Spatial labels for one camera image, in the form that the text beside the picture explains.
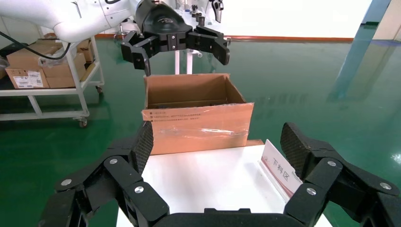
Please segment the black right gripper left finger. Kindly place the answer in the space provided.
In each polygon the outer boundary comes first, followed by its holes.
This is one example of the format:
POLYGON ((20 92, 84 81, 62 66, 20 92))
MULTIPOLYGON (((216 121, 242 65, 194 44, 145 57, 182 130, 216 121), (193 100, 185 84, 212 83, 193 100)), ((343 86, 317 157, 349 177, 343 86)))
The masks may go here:
POLYGON ((144 121, 135 135, 114 141, 98 160, 57 182, 38 225, 86 227, 111 201, 135 227, 152 227, 168 216, 169 206, 142 177, 153 142, 152 124, 144 121))

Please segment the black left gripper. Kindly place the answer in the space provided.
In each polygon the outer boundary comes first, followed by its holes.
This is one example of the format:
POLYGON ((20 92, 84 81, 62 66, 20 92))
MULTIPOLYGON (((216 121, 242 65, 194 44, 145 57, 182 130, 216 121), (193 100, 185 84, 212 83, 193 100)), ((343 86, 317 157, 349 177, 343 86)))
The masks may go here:
POLYGON ((228 65, 230 50, 224 34, 205 26, 192 26, 170 6, 160 1, 142 0, 137 5, 135 20, 142 33, 130 31, 121 42, 122 57, 137 70, 151 75, 150 58, 157 52, 192 49, 212 53, 228 65))

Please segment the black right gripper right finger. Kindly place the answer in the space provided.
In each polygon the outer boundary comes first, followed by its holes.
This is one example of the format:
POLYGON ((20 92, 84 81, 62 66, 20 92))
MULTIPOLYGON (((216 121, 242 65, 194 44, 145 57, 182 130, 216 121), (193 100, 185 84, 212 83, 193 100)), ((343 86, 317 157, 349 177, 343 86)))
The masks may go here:
POLYGON ((304 184, 323 189, 325 199, 363 227, 399 227, 401 191, 393 183, 346 161, 328 142, 304 135, 286 122, 281 149, 304 184))

